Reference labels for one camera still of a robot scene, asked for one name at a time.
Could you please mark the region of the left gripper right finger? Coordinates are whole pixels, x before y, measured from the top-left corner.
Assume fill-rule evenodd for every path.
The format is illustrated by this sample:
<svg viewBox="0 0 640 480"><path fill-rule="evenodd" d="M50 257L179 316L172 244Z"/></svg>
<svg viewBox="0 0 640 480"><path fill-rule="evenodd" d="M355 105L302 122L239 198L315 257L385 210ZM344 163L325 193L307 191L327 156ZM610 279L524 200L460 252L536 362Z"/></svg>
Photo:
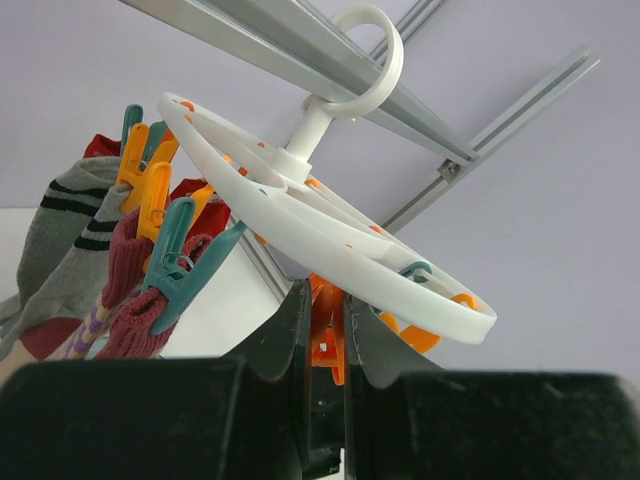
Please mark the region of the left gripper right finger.
<svg viewBox="0 0 640 480"><path fill-rule="evenodd" d="M639 393L611 374L444 370L343 302L349 479L635 479Z"/></svg>

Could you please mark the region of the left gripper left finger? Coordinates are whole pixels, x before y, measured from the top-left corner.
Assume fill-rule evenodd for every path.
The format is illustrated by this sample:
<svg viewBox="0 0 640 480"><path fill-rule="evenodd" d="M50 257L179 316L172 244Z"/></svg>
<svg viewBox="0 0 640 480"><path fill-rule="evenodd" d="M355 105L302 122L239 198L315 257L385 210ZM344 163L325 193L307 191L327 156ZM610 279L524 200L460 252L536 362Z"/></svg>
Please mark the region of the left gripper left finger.
<svg viewBox="0 0 640 480"><path fill-rule="evenodd" d="M299 479L307 281L219 358L30 364L1 390L5 479Z"/></svg>

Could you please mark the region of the orange clothespin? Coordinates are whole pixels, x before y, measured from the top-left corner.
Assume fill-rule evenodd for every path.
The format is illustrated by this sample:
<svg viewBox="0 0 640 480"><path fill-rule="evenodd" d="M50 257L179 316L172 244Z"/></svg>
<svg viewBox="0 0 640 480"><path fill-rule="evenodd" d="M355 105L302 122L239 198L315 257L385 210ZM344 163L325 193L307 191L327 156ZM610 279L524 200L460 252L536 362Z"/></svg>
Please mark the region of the orange clothespin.
<svg viewBox="0 0 640 480"><path fill-rule="evenodd" d="M308 277L311 284L310 349L313 367L329 368L334 384L345 382L344 292L319 275Z"/></svg>

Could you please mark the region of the beige purple striped sock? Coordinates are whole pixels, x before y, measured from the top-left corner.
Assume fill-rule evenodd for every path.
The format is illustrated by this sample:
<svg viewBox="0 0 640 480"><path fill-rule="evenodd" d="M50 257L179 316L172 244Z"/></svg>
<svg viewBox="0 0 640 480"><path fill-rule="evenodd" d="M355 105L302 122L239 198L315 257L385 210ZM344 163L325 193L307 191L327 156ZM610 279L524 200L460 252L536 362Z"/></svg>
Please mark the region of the beige purple striped sock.
<svg viewBox="0 0 640 480"><path fill-rule="evenodd" d="M109 299L104 293L101 293L81 325L64 342L61 359L85 359L94 343L109 332L116 314L121 308L140 295L141 288L142 283L139 282L117 299Z"/></svg>

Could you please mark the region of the white round clip hanger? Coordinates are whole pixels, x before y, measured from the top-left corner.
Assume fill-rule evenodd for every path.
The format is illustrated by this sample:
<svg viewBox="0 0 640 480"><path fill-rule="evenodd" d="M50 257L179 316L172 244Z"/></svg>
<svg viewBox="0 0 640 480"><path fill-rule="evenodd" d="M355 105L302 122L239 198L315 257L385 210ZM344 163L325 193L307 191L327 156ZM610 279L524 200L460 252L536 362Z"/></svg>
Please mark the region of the white round clip hanger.
<svg viewBox="0 0 640 480"><path fill-rule="evenodd" d="M497 318L486 302L455 302L464 285L326 186L309 182L310 157L331 122L379 107L404 63L401 37L381 9L357 5L332 22L343 32L363 24L380 27L389 44L387 60L373 85L354 100L310 96L286 147L259 147L253 135L175 94L164 94L158 111L235 216L274 248L383 312L441 337L479 344Z"/></svg>

